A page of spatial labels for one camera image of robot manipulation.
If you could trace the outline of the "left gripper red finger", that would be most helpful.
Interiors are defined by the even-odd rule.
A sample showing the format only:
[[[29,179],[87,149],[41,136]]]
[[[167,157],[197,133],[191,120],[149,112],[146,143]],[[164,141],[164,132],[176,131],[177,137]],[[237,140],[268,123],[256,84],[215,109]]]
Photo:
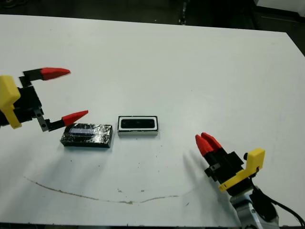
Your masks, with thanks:
[[[30,86],[32,81],[47,81],[64,75],[70,74],[70,70],[63,68],[40,68],[23,72],[23,76],[19,77],[22,86]]]
[[[53,131],[53,130],[60,129],[62,127],[70,126],[70,125],[74,124],[77,120],[79,120],[80,118],[85,116],[88,112],[89,112],[88,110],[85,110],[85,111],[69,114],[69,115],[63,116],[61,118],[61,120],[58,120],[55,122],[51,122],[48,119],[47,120],[48,131]]]

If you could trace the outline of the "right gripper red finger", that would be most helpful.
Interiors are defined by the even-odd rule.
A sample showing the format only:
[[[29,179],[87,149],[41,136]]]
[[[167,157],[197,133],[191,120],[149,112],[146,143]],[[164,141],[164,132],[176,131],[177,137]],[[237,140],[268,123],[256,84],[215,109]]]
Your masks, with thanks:
[[[216,152],[216,139],[211,135],[196,135],[195,141],[202,157],[212,166],[214,165]]]
[[[207,162],[222,162],[227,152],[213,136],[202,132],[201,154]]]

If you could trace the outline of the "right gripper body yellow mount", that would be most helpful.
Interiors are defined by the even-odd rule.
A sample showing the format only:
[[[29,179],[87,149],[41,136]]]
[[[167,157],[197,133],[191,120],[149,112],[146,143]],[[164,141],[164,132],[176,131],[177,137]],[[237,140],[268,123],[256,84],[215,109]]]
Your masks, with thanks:
[[[236,152],[227,153],[219,148],[204,155],[209,165],[205,173],[219,182],[220,191],[236,196],[250,188],[250,177],[263,168],[264,156],[265,150],[257,148],[248,152],[246,162],[243,162]]]

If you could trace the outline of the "left gripper body yellow mount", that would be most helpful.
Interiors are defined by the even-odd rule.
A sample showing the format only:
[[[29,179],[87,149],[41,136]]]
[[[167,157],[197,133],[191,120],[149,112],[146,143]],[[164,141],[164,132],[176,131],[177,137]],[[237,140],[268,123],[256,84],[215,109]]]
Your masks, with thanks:
[[[48,131],[43,118],[41,102],[34,87],[29,84],[18,88],[12,76],[0,77],[0,125],[13,129],[22,127],[22,123],[36,118],[42,131]]]

